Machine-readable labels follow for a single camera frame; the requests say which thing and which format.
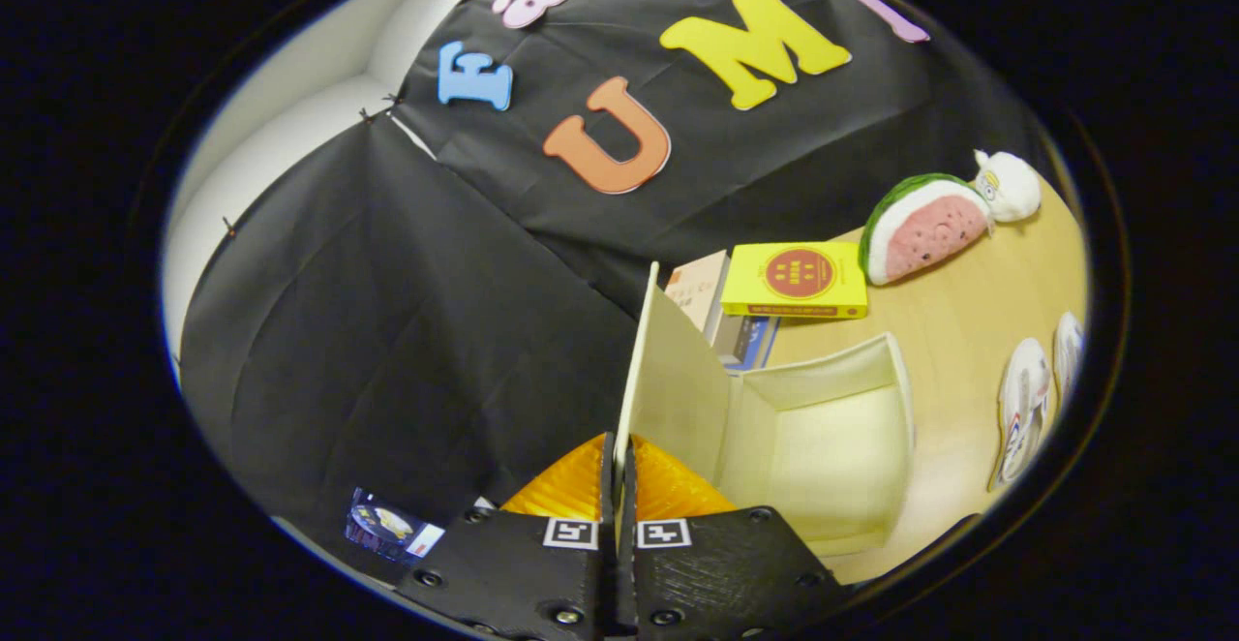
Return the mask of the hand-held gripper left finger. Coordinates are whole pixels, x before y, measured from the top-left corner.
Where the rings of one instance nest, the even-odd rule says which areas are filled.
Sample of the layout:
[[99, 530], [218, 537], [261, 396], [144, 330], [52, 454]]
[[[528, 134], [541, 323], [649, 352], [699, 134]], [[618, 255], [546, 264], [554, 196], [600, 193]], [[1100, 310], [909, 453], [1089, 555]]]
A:
[[615, 434], [589, 476], [598, 515], [473, 508], [395, 586], [414, 609], [481, 640], [602, 640], [615, 621]]

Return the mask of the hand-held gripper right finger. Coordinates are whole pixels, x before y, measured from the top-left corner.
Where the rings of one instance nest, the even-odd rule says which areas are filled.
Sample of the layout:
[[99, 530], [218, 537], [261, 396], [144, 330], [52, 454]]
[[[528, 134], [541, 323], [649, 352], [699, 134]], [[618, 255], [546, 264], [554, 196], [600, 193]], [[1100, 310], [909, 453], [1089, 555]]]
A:
[[623, 640], [789, 640], [852, 598], [769, 505], [641, 519], [639, 474], [629, 445], [620, 518]]

